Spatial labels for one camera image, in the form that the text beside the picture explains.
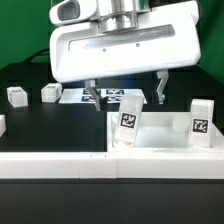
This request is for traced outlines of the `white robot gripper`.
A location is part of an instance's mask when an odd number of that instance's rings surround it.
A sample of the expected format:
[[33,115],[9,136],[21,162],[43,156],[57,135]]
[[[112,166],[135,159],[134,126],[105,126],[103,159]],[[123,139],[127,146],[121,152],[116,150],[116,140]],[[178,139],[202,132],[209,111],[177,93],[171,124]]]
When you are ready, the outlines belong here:
[[106,98],[91,79],[159,70],[156,97],[162,104],[167,69],[194,65],[201,57],[197,0],[158,7],[147,0],[63,0],[49,17],[56,26],[50,37],[54,78],[86,80],[97,111],[106,109]]

